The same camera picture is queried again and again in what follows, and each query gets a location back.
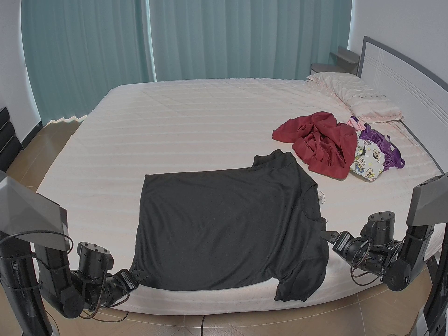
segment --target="bed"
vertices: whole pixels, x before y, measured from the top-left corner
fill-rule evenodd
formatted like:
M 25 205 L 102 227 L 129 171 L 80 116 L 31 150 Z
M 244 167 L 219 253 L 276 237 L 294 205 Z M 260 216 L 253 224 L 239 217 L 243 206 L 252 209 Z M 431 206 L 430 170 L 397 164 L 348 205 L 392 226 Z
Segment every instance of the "bed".
M 432 114 L 437 126 L 448 128 L 443 112 L 448 111 L 443 105 L 447 103 L 433 95 L 445 93 L 448 100 L 448 87 L 414 61 L 368 38 L 359 75 L 403 109 L 405 124 L 393 121 L 374 127 L 391 137 L 406 166 L 392 168 L 368 183 L 351 173 L 344 181 L 334 180 L 308 171 L 297 161 L 324 195 L 321 214 L 328 221 L 327 230 L 357 235 L 370 214 L 392 210 L 395 238 L 401 239 L 413 187 L 448 167 L 434 136 L 428 136 L 431 123 L 422 127 L 418 120 Z M 129 268 L 133 260 L 145 174 L 242 168 L 252 165 L 256 154 L 278 148 L 294 153 L 290 144 L 272 140 L 272 130 L 289 118 L 318 111 L 331 112 L 339 121 L 351 115 L 339 99 L 312 81 L 248 78 L 119 86 L 70 138 L 38 192 L 67 209 L 75 244 L 94 242 L 111 251 L 113 273 Z M 435 227 L 427 258 L 440 249 L 443 232 L 441 225 Z M 76 253 L 69 259 L 75 267 Z M 372 278 L 367 275 L 361 282 Z M 352 282 L 350 267 L 332 250 L 325 280 L 306 302 L 274 301 L 277 284 L 270 279 L 236 289 L 189 292 L 140 286 L 119 308 L 156 315 L 275 310 L 320 304 L 367 288 Z

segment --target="purple garment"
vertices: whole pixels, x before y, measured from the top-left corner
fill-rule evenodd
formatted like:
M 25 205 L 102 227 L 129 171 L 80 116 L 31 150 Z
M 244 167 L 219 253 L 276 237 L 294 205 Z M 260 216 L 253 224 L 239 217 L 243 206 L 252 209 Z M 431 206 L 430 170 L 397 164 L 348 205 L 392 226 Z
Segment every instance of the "purple garment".
M 358 121 L 355 116 L 352 116 L 352 118 L 355 121 Z M 389 140 L 387 140 L 384 135 L 372 129 L 372 127 L 366 123 L 366 129 L 361 132 L 359 138 L 368 139 L 373 143 L 376 143 L 379 150 L 384 153 L 384 171 L 387 171 L 392 167 L 403 168 L 405 166 L 405 160 L 401 158 L 399 149 L 390 141 L 391 138 L 389 136 L 387 136 L 387 138 L 389 138 Z

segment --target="red cloth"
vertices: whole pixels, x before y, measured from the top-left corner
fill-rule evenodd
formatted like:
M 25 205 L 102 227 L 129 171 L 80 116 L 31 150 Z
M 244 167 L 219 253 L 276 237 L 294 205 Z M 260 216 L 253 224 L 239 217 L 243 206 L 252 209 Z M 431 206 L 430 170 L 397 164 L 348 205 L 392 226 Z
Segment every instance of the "red cloth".
M 357 135 L 328 112 L 289 119 L 272 132 L 272 139 L 294 143 L 293 149 L 312 172 L 344 179 L 355 159 Z

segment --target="black t-shirt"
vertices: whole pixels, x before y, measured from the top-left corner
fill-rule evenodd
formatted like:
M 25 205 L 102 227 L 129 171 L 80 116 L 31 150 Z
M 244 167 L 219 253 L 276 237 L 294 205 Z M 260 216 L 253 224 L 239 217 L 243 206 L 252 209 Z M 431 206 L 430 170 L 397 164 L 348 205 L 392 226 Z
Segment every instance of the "black t-shirt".
M 132 269 L 177 291 L 279 280 L 275 300 L 305 301 L 322 284 L 328 244 L 316 182 L 290 153 L 250 168 L 146 175 Z

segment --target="black furniture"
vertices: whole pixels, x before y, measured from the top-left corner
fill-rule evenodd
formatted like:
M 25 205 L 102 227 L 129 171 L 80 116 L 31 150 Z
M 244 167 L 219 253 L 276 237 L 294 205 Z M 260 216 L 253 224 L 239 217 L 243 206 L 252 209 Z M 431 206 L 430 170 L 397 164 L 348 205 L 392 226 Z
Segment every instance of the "black furniture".
M 6 107 L 0 109 L 0 127 L 0 170 L 5 172 L 22 150 Z
M 336 59 L 336 65 L 332 64 L 311 64 L 311 75 L 318 72 L 346 72 L 356 75 L 359 66 L 359 55 L 353 51 L 339 46 L 337 52 L 330 52 L 330 55 Z

